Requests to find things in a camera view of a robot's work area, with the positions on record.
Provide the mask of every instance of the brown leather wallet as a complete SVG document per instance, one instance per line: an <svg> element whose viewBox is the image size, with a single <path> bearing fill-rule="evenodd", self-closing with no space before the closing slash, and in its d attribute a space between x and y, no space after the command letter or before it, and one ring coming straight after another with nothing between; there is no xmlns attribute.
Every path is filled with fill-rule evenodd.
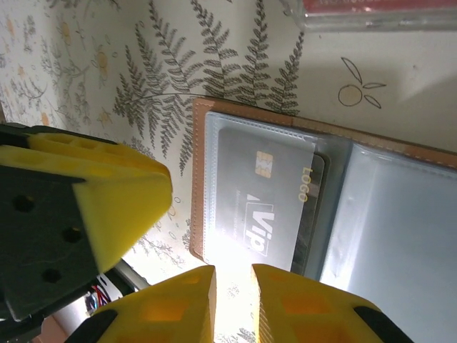
<svg viewBox="0 0 457 343"><path fill-rule="evenodd" d="M192 176L192 213L190 252L203 259L203 224L204 224L204 154L205 154L205 118L209 111L253 119L266 123L303 129L346 137L365 146L396 152L410 158L427 161L457 169L457 155L448 151L389 139L341 126L326 124L305 118L277 114L265 109L246 106L220 99L197 98L194 100L194 166Z"/></svg>

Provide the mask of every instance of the credit card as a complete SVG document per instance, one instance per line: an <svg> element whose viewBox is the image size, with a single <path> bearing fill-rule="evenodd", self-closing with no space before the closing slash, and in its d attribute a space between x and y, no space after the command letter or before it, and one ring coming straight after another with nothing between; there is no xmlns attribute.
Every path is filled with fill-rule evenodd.
<svg viewBox="0 0 457 343"><path fill-rule="evenodd" d="M311 239L323 159L284 140L223 128L217 161L215 230L249 251L249 263L291 270L295 249L306 256Z"/></svg>
<svg viewBox="0 0 457 343"><path fill-rule="evenodd" d="M313 238L315 220L318 211L319 194L323 189L325 162L319 155L314 155L311 173L309 174L309 193L301 213L300 227L293 251L291 272L304 275L309 247Z"/></svg>

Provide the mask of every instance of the card holder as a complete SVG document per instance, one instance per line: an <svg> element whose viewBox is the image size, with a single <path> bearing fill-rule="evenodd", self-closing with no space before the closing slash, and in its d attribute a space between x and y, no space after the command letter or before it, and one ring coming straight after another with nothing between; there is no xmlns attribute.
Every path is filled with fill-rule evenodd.
<svg viewBox="0 0 457 343"><path fill-rule="evenodd" d="M451 342L456 205L456 171L354 145L320 281L380 304L415 342Z"/></svg>
<svg viewBox="0 0 457 343"><path fill-rule="evenodd" d="M415 342L453 341L455 154L227 101L197 99L190 251L202 260L209 244L204 246L205 204L218 203L205 189L213 170L207 165L211 158L206 158L214 149L214 141L206 141L212 130L207 126L210 111L239 124L255 121L313 138L313 155L325 167L304 267L294 272L379 304ZM238 173L235 180L243 177ZM228 249L227 239L220 239L219 246L213 247L214 254L231 270L232 282L240 273L234 262L250 261Z"/></svg>
<svg viewBox="0 0 457 343"><path fill-rule="evenodd" d="M205 262L290 269L317 137L216 112L205 129Z"/></svg>

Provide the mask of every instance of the stitching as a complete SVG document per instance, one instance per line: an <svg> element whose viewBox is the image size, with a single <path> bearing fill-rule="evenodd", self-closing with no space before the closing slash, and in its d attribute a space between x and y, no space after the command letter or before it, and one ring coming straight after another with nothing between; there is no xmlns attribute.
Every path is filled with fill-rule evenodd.
<svg viewBox="0 0 457 343"><path fill-rule="evenodd" d="M196 109L196 113L199 112L199 107L203 105L203 104L200 104L196 101L195 103L195 109ZM195 116L195 121L194 121L194 142L195 142L195 152L199 150L199 116ZM200 175L200 171L199 171L199 154L194 154L194 164L195 164L195 173L194 173L194 180L192 180L192 194L196 194L197 192L197 181L199 180L199 175ZM195 239L196 239L196 228L195 228L195 217L196 217L196 211L197 211L197 203L196 203L196 198L195 197L192 197L192 204L193 204L193 210L192 210L192 218L194 218L194 220L192 221L192 240L194 241L194 244L195 244Z"/></svg>
<svg viewBox="0 0 457 343"><path fill-rule="evenodd" d="M207 116L208 116L208 112L206 112L206 114L205 114L205 129L208 126L207 125L207 121L206 121ZM216 158L208 157L208 154L205 154L205 161L204 161L204 166L205 166L205 168L204 168L204 175L205 175L204 194L205 194L205 199L213 200L212 202L210 202L210 204L208 206L204 207L204 223L205 224L209 223L209 225L211 225L210 227L212 228L212 231L216 229L212 225L216 224L216 218L215 218L216 205L215 205L215 202L216 202L216 185L217 185L217 183L216 183L216 180L215 180L215 178L213 176L214 176L214 170L217 169L217 163L218 163L217 151L218 151L218 147L219 147L219 142L216 139L216 137L218 135L218 131L217 131L218 128L219 127L218 127L217 123L213 123L212 128L211 128L211 131L212 131L212 135L211 136L212 136L212 139L213 139L213 145L211 147L207 148L208 152L209 152L209 150L211 150L211 155L212 156L216 156ZM205 144L206 144L209 136L210 136L209 131L205 131L205 138L204 138ZM206 178L206 176L207 176L206 175L206 171L208 170L208 168L211 170L211 173L208 173L209 180ZM209 230L204 230L204 243L203 243L203 247L204 247L203 251L204 252L206 251L205 248L206 248L207 231L209 231Z"/></svg>
<svg viewBox="0 0 457 343"><path fill-rule="evenodd" d="M432 169L432 166L426 166L426 165L422 165L422 164L417 165L409 160L401 161L398 158L394 158L394 159L389 159L388 161L386 161L385 159L380 157L378 154L376 154L376 158L378 160L380 160L381 162L390 162L390 163L396 164L398 166L404 166L409 169L419 170L420 172L431 174L431 175L437 175L437 176L443 177L445 179L452 179L452 180L457 179L457 175L450 174L451 173L450 171L436 170L436 169Z"/></svg>
<svg viewBox="0 0 457 343"><path fill-rule="evenodd" d="M233 115L233 113L238 114L238 117L241 117L242 119L254 119L254 120L259 120L262 122L266 121L265 117L259 116L257 114L254 114L253 116L249 115L249 117L246 117L245 115L243 115L243 113L241 111L237 111L235 109L230 109L229 107L225 107L225 106L221 107L221 111L230 111L230 113L227 113L228 115ZM285 120L285 119L282 119L282 120L272 119L272 120L268 120L267 122L275 123L275 124L282 124L282 125L288 124L288 120Z"/></svg>
<svg viewBox="0 0 457 343"><path fill-rule="evenodd" d="M307 141L306 139L310 139L310 138L312 140L314 140L314 141L317 140L314 137L310 137L309 134L307 134L304 131L301 131L301 130L300 130L300 132L297 132L296 130L295 131L291 131L290 130L290 128L292 128L291 126L282 125L282 126L279 126L279 127L271 127L271 125L268 125L268 123L266 123L264 121L261 121L261 122L252 121L253 120L252 118L231 116L230 114L225 114L225 113L222 113L222 115L226 116L224 118L224 120L231 121L231 122L234 122L234 123L237 123L237 124L248 125L248 126L256 127L256 128L259 128L259 129L269 130L271 132L276 132L278 134L284 134L286 136L291 136L293 138L297 138L297 139L300 139L302 141Z"/></svg>
<svg viewBox="0 0 457 343"><path fill-rule="evenodd" d="M375 147L375 148L381 148L381 149L386 149L386 150L389 150L389 151L394 151L394 152L397 152L399 154L402 154L402 155L406 155L408 157L413 157L415 159L419 159L421 161L427 161L427 162L432 162L432 163L437 163L441 166L448 166L450 168L453 168L453 169L457 169L457 166L455 164L447 164L447 163L444 163L443 161L439 161L437 159L427 159L423 156L419 156L419 155L411 155L405 151L402 151L400 149L394 149L394 148L390 148L388 146L386 146L385 144L374 144L374 143L370 143L370 142L367 142L367 141L363 141L361 139L356 139L356 138L353 138L353 137L350 137L350 136L347 136L347 135L344 135L344 134L338 134L336 132L334 132L332 129L329 129L329 130L324 130L324 129L317 129L316 127L312 127L312 125L309 125L307 126L309 129L311 130L314 130L314 131L317 131L317 132L321 132L321 133L324 133L324 134L332 134L332 135L335 135L335 136L339 136L339 137L343 137L343 138L347 138L347 139L350 139L352 141L356 141L358 143L362 143L364 145L367 145L367 146L372 146L372 147Z"/></svg>

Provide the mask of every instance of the fern leaf pattern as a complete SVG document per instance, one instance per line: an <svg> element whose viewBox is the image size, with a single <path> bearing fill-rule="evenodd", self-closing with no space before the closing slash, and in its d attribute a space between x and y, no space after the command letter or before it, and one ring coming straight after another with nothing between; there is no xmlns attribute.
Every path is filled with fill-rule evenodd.
<svg viewBox="0 0 457 343"><path fill-rule="evenodd" d="M214 14L204 9L197 0L191 0L191 4L203 28L201 36L204 38L204 53L214 55L214 58L204 60L206 68L203 72L206 76L203 88L209 95L220 98L238 94L239 90L236 86L241 83L241 78L234 76L233 73L241 67L239 64L226 63L226 60L238 56L236 50L225 47L230 30L223 30L221 21L216 23Z"/></svg>
<svg viewBox="0 0 457 343"><path fill-rule="evenodd" d="M245 55L247 64L243 65L244 73L240 75L244 83L238 87L240 94L236 98L251 106L257 106L259 100L268 98L269 86L265 80L270 79L270 75L266 73L268 68L268 34L266 32L268 24L266 23L265 6L263 0L256 0L256 18L254 18L256 27L253 29L255 38L250 40L251 45L248 46L249 53Z"/></svg>
<svg viewBox="0 0 457 343"><path fill-rule="evenodd" d="M84 10L85 14L87 12L87 8L89 7L89 5L91 4L92 1L94 1L94 0L87 0L86 1L86 9ZM82 0L46 0L46 2L49 4L49 8L50 9L55 7L59 2L64 4L64 8L65 9L70 9L72 7L76 8L76 7L78 7L79 4L84 3L84 1L82 1ZM121 7L120 7L120 5L119 5L117 0L106 0L106 2L108 2L108 4L111 7L114 7L118 11L121 9Z"/></svg>
<svg viewBox="0 0 457 343"><path fill-rule="evenodd" d="M288 57L289 60L284 61L285 68L279 69L281 77L274 80L278 86L271 87L271 93L268 95L269 100L265 103L274 111L291 116L296 116L299 113L299 110L296 109L298 102L294 90L297 89L296 81L303 51L303 36L304 33L300 32L295 48Z"/></svg>
<svg viewBox="0 0 457 343"><path fill-rule="evenodd" d="M129 147L131 147L135 150L138 150L143 155L146 155L152 159L155 159L154 153L150 150L150 148L148 148L147 146L144 146L142 140L140 140L136 137L132 137L131 143L128 143L126 141L124 141L123 143L124 143L124 145L128 145Z"/></svg>
<svg viewBox="0 0 457 343"><path fill-rule="evenodd" d="M196 52L189 50L184 54L181 53L186 37L176 39L177 30L171 29L170 23L165 22L159 16L153 0L149 2L149 14L153 22L152 27L159 39L159 46L163 47L161 53L165 56L165 63L169 66L167 71L171 79L171 86L175 91L190 93L192 88L203 82L203 79L193 77L203 64L201 62L189 64L190 58Z"/></svg>
<svg viewBox="0 0 457 343"><path fill-rule="evenodd" d="M183 258L176 254L169 244L160 240L152 241L148 238L148 234L143 235L138 240L138 245L144 250L146 256L154 252L159 259L166 260L175 267L182 268L182 264L184 264Z"/></svg>
<svg viewBox="0 0 457 343"><path fill-rule="evenodd" d="M190 5L201 27L204 57L197 59L197 53L188 48L187 38L160 15L156 2L149 0L149 23L156 40L145 38L146 25L142 21L135 25L141 63L134 61L130 46L126 46L128 73L119 75L121 84L114 103L114 113L126 117L141 138L145 132L149 134L153 150L160 149L163 158L169 158L174 139L180 137L181 176L192 157L194 97L208 94L235 99L295 116L298 114L296 81L303 51L303 33L300 33L288 60L279 69L281 77L270 80L263 0L255 3L255 25L244 64L240 64L237 50L229 44L230 28L204 8L200 0L191 0Z"/></svg>
<svg viewBox="0 0 457 343"><path fill-rule="evenodd" d="M192 112L192 101L194 98L192 96L187 96L187 99L183 100L182 95L174 94L171 96L166 97L163 100L164 106L162 107L162 112L164 119L162 120L161 124L161 148L162 154L166 157L167 152L171 145L171 140L177 135L178 131L181 130L181 127L185 127L187 132L192 132L192 121L191 121L191 112ZM190 155L192 150L191 140L187 139L188 147L184 149L186 146L186 139L183 141L183 145L181 148L181 161L180 165L181 174L184 171L184 167L189 160L190 156L185 157L183 154L183 150L188 151L190 149Z"/></svg>

